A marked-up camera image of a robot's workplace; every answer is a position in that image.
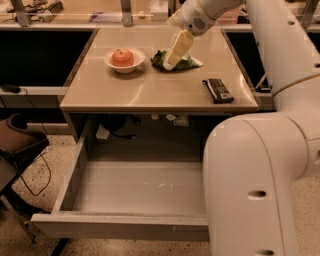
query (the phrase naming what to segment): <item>plate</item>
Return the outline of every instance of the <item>plate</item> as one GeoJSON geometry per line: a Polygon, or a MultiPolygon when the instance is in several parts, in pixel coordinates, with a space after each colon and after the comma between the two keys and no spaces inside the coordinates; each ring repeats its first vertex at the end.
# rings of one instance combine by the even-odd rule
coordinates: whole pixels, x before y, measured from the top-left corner
{"type": "Polygon", "coordinates": [[[138,66],[144,62],[144,60],[146,58],[145,54],[142,51],[138,50],[138,49],[130,48],[130,47],[120,47],[120,48],[126,48],[126,49],[128,49],[128,50],[130,50],[132,52],[132,55],[133,55],[133,58],[134,58],[134,63],[133,63],[132,66],[117,67],[117,66],[114,66],[114,65],[111,64],[112,54],[119,48],[108,52],[104,57],[105,64],[108,67],[114,69],[118,73],[128,74],[128,73],[134,72],[138,68],[138,66]]]}

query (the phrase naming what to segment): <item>cabinet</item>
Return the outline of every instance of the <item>cabinet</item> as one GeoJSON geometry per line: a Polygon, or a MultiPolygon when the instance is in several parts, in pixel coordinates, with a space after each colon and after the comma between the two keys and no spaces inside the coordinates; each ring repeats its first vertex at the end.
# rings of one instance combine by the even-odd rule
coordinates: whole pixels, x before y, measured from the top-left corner
{"type": "Polygon", "coordinates": [[[100,27],[60,107],[77,148],[50,215],[32,218],[51,237],[208,240],[202,180],[202,151],[214,116],[255,112],[259,104],[225,33],[213,28],[196,40],[190,55],[201,68],[160,72],[149,59],[169,45],[178,30],[163,26],[100,27]],[[104,55],[135,47],[146,60],[137,71],[119,74],[104,55]],[[235,98],[214,104],[203,79],[220,78],[235,98]],[[125,140],[95,133],[104,114],[132,114],[125,140]],[[159,115],[158,120],[151,114],[159,115]],[[174,126],[167,114],[189,116],[174,126]]]}

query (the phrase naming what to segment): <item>wire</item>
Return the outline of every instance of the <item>wire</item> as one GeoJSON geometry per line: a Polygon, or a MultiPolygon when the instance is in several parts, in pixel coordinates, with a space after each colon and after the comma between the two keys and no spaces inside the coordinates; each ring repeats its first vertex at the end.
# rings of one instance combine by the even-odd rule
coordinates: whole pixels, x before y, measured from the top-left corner
{"type": "Polygon", "coordinates": [[[48,169],[48,171],[49,171],[49,179],[48,179],[47,184],[46,184],[38,193],[34,193],[34,192],[31,190],[31,188],[29,187],[29,185],[27,184],[27,182],[26,182],[25,179],[23,178],[22,174],[20,174],[20,178],[21,178],[22,182],[24,183],[24,185],[26,186],[26,188],[29,190],[29,192],[30,192],[33,196],[38,196],[38,195],[40,195],[40,194],[48,187],[48,185],[49,185],[49,183],[50,183],[50,181],[51,181],[51,176],[52,176],[52,175],[51,175],[51,174],[52,174],[51,169],[50,169],[50,167],[49,167],[46,159],[43,157],[42,153],[40,153],[40,157],[43,159],[45,165],[47,166],[47,169],[48,169]]]}

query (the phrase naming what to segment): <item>red apple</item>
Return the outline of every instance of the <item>red apple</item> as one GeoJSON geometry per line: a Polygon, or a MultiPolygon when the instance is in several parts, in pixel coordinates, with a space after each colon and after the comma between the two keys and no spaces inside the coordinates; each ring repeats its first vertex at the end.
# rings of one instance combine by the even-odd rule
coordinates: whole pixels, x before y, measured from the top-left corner
{"type": "Polygon", "coordinates": [[[112,54],[112,65],[116,67],[128,67],[134,63],[133,54],[128,49],[117,49],[112,54]]]}

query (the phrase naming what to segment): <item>drawer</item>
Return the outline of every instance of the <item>drawer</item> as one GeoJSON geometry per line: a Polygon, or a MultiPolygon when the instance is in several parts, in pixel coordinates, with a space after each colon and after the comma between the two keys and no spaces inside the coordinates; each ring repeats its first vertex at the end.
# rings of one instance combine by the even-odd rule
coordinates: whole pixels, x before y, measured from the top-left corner
{"type": "Polygon", "coordinates": [[[88,116],[52,213],[31,219],[38,228],[55,238],[209,240],[202,151],[214,122],[139,118],[118,131],[136,138],[101,141],[98,116],[88,116]]]}

